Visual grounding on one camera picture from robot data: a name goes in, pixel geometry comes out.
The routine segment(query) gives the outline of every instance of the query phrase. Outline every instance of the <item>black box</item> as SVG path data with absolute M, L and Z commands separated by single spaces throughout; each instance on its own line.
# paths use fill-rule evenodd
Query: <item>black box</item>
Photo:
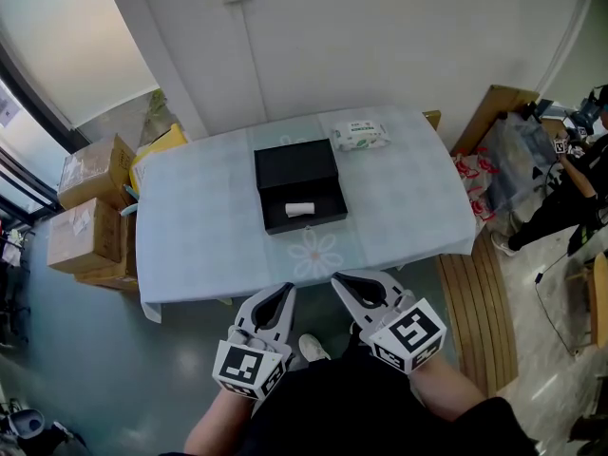
M 256 150 L 257 191 L 269 235 L 344 219 L 349 213 L 328 139 Z M 287 202 L 313 202 L 314 214 L 289 218 Z

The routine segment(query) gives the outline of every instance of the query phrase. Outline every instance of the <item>person's arm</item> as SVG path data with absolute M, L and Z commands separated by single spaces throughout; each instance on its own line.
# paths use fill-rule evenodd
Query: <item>person's arm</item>
M 251 399 L 222 389 L 190 432 L 184 452 L 193 456 L 224 456 L 238 449 L 254 409 Z
M 583 196 L 586 198 L 594 198 L 598 194 L 591 182 L 566 158 L 565 155 L 560 155 L 559 160 L 560 164 L 563 166 L 563 170 L 566 171 L 566 174 L 570 177 L 574 185 L 577 186 L 577 189 L 579 189 Z
M 413 371 L 409 380 L 427 409 L 449 422 L 485 400 L 473 382 L 453 369 L 439 353 Z

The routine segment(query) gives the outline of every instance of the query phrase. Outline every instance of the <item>light blue tablecloth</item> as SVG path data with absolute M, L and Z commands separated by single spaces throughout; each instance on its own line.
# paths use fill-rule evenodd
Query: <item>light blue tablecloth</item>
M 266 234 L 253 151 L 330 137 L 336 124 L 358 120 L 382 124 L 392 143 L 334 150 L 347 218 Z M 310 285 L 337 270 L 469 254 L 474 238 L 458 173 L 422 113 L 380 106 L 266 123 L 150 158 L 137 221 L 142 302 L 249 295 L 281 281 Z

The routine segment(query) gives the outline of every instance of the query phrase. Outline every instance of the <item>black box lid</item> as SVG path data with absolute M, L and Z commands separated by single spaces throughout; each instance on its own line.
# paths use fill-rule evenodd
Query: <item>black box lid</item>
M 254 156 L 260 190 L 338 176 L 329 139 L 256 150 Z

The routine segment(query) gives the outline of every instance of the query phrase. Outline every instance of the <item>sneaker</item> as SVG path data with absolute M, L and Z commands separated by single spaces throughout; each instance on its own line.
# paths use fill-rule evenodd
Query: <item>sneaker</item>
M 523 221 L 520 220 L 520 217 L 517 216 L 515 211 L 509 213 L 509 223 L 511 223 L 511 227 L 515 233 L 522 229 Z
M 509 238 L 499 232 L 492 232 L 490 236 L 492 238 L 492 243 L 496 248 L 501 250 L 508 257 L 513 257 L 517 252 L 515 250 L 511 250 L 509 248 Z
M 321 343 L 312 334 L 302 334 L 297 342 L 302 352 L 302 356 L 308 360 L 309 363 L 323 358 L 331 360 L 330 356 L 323 350 Z

